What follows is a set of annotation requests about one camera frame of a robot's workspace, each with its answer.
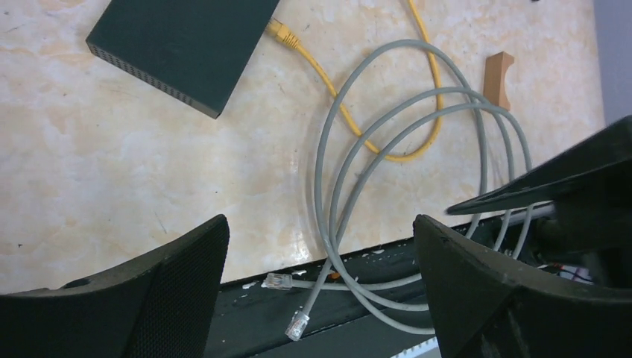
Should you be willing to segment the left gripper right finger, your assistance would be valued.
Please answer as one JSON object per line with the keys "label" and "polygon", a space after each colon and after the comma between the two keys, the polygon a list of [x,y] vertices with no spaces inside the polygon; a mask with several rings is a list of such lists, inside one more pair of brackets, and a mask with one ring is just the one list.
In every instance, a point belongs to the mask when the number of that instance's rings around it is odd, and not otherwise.
{"label": "left gripper right finger", "polygon": [[413,229],[443,357],[631,355],[630,290],[558,277],[427,215]]}

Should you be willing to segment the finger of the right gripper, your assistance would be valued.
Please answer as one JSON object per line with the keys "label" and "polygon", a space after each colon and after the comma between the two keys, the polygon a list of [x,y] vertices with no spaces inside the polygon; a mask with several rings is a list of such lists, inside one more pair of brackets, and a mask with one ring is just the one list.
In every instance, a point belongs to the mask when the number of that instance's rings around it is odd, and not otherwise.
{"label": "finger of the right gripper", "polygon": [[631,200],[631,116],[619,119],[499,189],[452,205],[446,213],[483,213],[527,207],[576,192],[604,191]]}

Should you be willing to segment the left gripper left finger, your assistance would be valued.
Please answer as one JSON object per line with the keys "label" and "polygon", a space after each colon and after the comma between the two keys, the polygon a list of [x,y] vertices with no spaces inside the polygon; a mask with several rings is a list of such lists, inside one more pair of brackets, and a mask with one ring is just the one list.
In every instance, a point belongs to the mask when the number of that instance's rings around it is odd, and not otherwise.
{"label": "left gripper left finger", "polygon": [[57,289],[1,297],[3,357],[201,357],[227,257],[217,215],[178,239]]}

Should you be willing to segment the black network switch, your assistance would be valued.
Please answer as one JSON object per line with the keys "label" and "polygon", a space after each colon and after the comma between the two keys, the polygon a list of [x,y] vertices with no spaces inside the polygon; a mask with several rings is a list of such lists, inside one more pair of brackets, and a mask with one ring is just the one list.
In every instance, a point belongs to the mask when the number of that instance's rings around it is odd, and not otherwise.
{"label": "black network switch", "polygon": [[278,4],[113,0],[86,44],[96,57],[216,119]]}

